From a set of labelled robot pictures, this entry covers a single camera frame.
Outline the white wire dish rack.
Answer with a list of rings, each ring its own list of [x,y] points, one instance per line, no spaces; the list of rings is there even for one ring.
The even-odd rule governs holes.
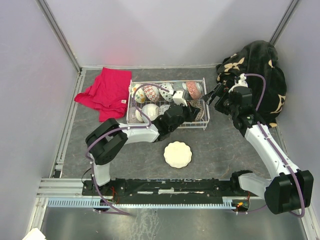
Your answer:
[[[174,84],[175,82],[187,82],[187,81],[190,81],[190,80],[164,80],[164,81],[152,81],[151,83],[152,84],[155,84],[157,85],[158,87],[158,90],[160,88],[160,84],[162,83],[171,83],[171,84]],[[134,84],[141,84],[141,85],[145,85],[147,84],[148,82],[147,81],[142,81],[142,82],[133,82],[131,81],[130,82],[130,85],[128,87],[128,90],[129,90],[129,93],[130,93],[130,88],[131,88],[131,84],[134,83]],[[186,101],[187,102],[190,102],[190,101],[193,101],[195,99],[192,99],[188,90],[186,91]],[[210,120],[210,113],[209,113],[209,107],[206,106],[205,102],[202,100],[202,99],[197,99],[196,101],[200,101],[202,106],[203,106],[203,109],[204,109],[204,116],[202,117],[202,119],[200,121],[190,121],[190,122],[184,122],[183,124],[181,124],[179,126],[180,129],[197,129],[197,128],[200,128],[200,129],[203,129],[205,130],[207,128],[207,125],[209,123],[209,120]],[[148,98],[146,98],[146,101],[145,103],[137,103],[135,102],[135,104],[133,104],[133,101],[132,101],[132,96],[131,94],[129,95],[129,98],[128,98],[128,106],[127,106],[127,113],[126,113],[126,122],[127,122],[127,119],[128,119],[128,110],[130,107],[139,107],[140,109],[143,108],[143,106],[147,105],[147,104],[155,104],[157,106],[161,106],[161,105],[172,105],[174,103],[173,102],[167,102],[163,99],[163,97],[160,95],[160,100],[158,102],[151,102]]]

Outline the red rimmed bowl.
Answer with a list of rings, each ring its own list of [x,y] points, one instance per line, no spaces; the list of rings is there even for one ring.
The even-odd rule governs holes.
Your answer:
[[[160,84],[159,93],[162,98],[167,102],[173,102],[173,84],[170,82],[164,82]]]

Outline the grey hexagon pattern bowl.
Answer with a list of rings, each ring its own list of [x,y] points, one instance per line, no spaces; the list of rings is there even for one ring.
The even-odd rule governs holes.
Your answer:
[[[178,91],[187,91],[187,85],[185,82],[181,82],[181,81],[177,81],[175,82],[173,85],[172,85],[172,88],[175,92],[178,92]]]

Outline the blue triangle pattern bowl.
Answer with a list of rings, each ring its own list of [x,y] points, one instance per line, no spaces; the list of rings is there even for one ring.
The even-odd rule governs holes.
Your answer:
[[[143,86],[143,91],[151,102],[156,103],[160,100],[160,92],[157,86],[145,85]]]

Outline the floral orange green bowl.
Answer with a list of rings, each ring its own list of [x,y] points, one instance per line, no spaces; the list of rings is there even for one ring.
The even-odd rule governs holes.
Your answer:
[[[144,93],[143,87],[139,88],[140,86],[140,83],[132,83],[129,92],[136,103],[144,104],[146,102],[147,97]]]

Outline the purple striped bowl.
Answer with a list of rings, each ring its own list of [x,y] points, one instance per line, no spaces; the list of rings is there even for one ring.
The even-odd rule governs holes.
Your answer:
[[[140,124],[143,123],[144,120],[142,119],[142,116],[140,112],[137,110],[136,107],[132,106],[129,108],[127,113],[127,123],[128,124]]]

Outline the white leaf motif bowl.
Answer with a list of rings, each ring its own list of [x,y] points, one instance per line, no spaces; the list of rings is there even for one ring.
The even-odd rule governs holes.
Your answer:
[[[170,108],[170,104],[164,104],[159,107],[159,115],[163,115]]]

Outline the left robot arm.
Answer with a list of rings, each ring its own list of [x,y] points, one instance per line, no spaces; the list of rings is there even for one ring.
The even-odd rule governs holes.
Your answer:
[[[122,124],[114,118],[106,120],[85,139],[85,157],[90,160],[93,189],[99,195],[110,191],[110,162],[124,145],[161,142],[181,124],[194,121],[199,112],[200,109],[190,103],[186,106],[173,104],[164,114],[142,125]]]

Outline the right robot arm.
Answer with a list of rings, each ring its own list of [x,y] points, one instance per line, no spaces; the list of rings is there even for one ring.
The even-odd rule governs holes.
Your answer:
[[[265,179],[251,171],[239,171],[238,177],[229,183],[231,193],[240,196],[248,191],[263,198],[273,214],[294,214],[300,210],[298,217],[302,218],[311,203],[314,177],[310,171],[300,170],[274,140],[252,104],[252,90],[247,86],[229,90],[219,83],[202,100],[210,105],[215,98],[215,110],[231,116],[234,127],[253,146],[270,176]]]

